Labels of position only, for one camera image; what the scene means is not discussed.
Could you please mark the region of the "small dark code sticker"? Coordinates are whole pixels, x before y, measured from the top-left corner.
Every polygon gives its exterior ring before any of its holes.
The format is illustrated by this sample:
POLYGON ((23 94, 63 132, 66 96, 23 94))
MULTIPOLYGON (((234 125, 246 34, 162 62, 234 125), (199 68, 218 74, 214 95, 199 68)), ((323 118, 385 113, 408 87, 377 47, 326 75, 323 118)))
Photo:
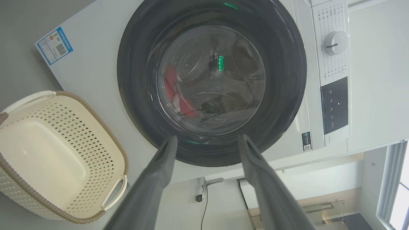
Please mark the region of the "small dark code sticker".
POLYGON ((303 133, 301 137, 302 137, 303 151, 312 150, 311 133, 310 132, 303 133))

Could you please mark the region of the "white washing machine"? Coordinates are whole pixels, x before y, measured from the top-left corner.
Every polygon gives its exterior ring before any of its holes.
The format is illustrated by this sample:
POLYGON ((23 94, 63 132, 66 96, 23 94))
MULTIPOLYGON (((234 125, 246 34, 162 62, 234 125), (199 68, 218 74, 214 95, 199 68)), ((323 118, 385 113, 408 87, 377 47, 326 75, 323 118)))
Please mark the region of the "white washing machine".
MULTIPOLYGON (((210 179, 218 174, 227 179, 229 173, 242 167, 235 150, 239 134, 247 134, 267 162, 278 170, 355 153, 347 147, 351 124, 329 134, 323 132, 323 74, 319 70, 312 15, 313 7, 328 2, 346 6, 346 0, 272 1, 275 8, 270 12, 282 11, 285 18, 294 20, 294 28, 300 32, 298 40, 304 44, 307 76, 305 92, 298 97, 298 111, 292 114, 291 121, 283 124, 279 120, 262 122, 267 115, 260 113, 245 125, 244 130, 232 132, 232 140, 227 140, 228 135, 216 137, 219 145, 214 147, 207 137, 186 137, 187 133, 182 132, 178 135, 180 148, 171 182, 200 177, 210 179), (306 132, 311 133, 312 149, 303 151, 302 134, 306 132)), ((140 128, 133 104, 123 93, 127 83, 118 81, 125 60, 123 35, 128 34, 129 23, 136 21, 135 12, 141 4, 145 1, 96 0, 82 9, 60 25, 73 52, 48 65, 63 90, 85 100, 119 139, 129 161, 127 180, 130 184, 136 182, 157 150, 157 144, 163 140, 159 132, 149 129, 162 130, 170 126, 170 123, 159 125, 149 119, 145 127, 140 128)))

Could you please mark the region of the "white round control knob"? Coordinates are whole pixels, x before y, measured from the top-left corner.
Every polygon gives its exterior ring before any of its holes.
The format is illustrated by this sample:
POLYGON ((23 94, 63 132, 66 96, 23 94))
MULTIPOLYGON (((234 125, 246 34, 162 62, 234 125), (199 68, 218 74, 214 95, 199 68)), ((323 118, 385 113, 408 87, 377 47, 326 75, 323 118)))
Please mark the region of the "white round control knob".
POLYGON ((325 39, 324 48, 330 56, 343 54, 349 47, 350 36, 345 31, 331 32, 325 39))

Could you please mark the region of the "plain red shirt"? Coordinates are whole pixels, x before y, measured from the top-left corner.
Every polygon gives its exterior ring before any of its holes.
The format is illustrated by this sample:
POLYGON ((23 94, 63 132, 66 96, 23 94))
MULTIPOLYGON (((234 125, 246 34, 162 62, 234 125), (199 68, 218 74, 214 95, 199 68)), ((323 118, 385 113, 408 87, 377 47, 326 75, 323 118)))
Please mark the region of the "plain red shirt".
POLYGON ((173 105, 176 112, 180 112, 181 114, 190 118, 197 116, 197 112, 193 108, 193 105, 190 102, 190 100, 185 99, 180 94, 176 94, 174 96, 173 105))

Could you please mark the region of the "metal leg with black caster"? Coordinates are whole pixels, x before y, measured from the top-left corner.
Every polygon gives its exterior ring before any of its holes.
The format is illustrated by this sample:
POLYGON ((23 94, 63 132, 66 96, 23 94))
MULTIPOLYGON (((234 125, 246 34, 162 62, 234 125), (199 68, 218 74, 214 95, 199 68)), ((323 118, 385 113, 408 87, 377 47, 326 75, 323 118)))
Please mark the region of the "metal leg with black caster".
POLYGON ((223 178, 218 178, 218 179, 213 179, 213 180, 204 180, 203 185, 202 185, 202 193, 200 195, 197 195, 195 197, 196 202, 200 203, 203 202, 206 199, 207 193, 208 193, 208 187, 215 185, 217 183, 223 182, 223 178))

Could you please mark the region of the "window with white frame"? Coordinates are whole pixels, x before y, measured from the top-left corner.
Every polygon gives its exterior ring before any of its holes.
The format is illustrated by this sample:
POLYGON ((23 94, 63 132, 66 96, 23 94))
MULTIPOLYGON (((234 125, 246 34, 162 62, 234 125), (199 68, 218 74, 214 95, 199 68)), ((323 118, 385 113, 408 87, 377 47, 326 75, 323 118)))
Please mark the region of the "window with white frame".
POLYGON ((409 142, 387 147, 376 217, 387 230, 409 230, 409 142))

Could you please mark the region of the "blue energy label sticker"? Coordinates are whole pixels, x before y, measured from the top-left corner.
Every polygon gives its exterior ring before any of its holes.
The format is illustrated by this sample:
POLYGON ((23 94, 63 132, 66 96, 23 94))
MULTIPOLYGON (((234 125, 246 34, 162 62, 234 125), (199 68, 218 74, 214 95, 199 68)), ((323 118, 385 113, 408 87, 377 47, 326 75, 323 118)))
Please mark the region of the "blue energy label sticker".
POLYGON ((40 39, 35 44, 35 47, 48 65, 54 64, 67 54, 73 52, 73 47, 61 26, 40 39))

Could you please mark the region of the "cream perforated laundry basket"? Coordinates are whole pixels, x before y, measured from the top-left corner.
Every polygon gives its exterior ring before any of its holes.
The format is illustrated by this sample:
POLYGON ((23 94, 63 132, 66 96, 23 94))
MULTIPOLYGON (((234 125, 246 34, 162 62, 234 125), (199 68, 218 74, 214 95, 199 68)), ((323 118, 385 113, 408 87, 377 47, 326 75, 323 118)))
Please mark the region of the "cream perforated laundry basket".
POLYGON ((46 219, 89 224, 127 189, 128 158, 98 114, 66 91, 0 112, 0 192, 46 219))

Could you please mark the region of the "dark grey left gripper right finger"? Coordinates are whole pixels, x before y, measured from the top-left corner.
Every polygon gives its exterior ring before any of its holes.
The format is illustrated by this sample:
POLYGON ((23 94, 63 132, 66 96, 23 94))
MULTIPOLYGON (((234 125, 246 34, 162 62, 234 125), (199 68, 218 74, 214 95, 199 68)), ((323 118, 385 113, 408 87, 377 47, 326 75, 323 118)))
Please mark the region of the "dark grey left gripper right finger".
POLYGON ((255 189, 265 230, 316 230, 282 180, 246 134, 238 137, 244 176, 255 189))

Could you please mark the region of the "black round glass washer door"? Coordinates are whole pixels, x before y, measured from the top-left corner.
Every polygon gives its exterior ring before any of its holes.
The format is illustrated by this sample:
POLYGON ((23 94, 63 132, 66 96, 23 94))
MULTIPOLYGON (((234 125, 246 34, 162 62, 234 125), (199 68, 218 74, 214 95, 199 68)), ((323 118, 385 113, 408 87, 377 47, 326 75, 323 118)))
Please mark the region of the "black round glass washer door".
POLYGON ((152 119, 163 140, 230 135, 262 113, 262 122, 292 120, 306 87, 304 44, 295 22, 272 0, 144 0, 127 27, 118 81, 127 83, 139 127, 152 119), (165 68, 177 74, 175 90, 197 116, 176 112, 165 93, 165 68))

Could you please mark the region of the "red garment with white stripes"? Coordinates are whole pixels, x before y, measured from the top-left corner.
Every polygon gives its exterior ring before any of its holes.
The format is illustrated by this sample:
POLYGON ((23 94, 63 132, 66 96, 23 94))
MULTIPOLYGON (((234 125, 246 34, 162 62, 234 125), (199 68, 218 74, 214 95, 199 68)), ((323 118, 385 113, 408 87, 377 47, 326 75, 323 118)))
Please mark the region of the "red garment with white stripes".
POLYGON ((165 68, 165 93, 169 100, 172 100, 177 94, 175 90, 175 82, 177 79, 176 70, 172 65, 167 65, 165 68))

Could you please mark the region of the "black washer display panel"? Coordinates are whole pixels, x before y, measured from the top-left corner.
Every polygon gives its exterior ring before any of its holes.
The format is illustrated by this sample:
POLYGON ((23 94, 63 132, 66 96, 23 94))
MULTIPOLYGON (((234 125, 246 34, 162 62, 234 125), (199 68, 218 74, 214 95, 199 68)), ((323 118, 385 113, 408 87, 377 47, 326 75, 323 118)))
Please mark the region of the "black washer display panel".
POLYGON ((323 132, 331 133, 349 124, 348 78, 321 87, 323 132))

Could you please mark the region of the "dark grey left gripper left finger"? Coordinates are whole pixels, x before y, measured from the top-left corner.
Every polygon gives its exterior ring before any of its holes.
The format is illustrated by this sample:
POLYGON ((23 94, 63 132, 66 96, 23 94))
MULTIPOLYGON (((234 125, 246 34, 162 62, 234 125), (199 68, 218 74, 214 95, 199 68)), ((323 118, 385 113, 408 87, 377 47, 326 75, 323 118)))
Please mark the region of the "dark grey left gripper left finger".
POLYGON ((154 230, 163 190, 172 178, 178 138, 169 136, 130 188, 104 230, 154 230))

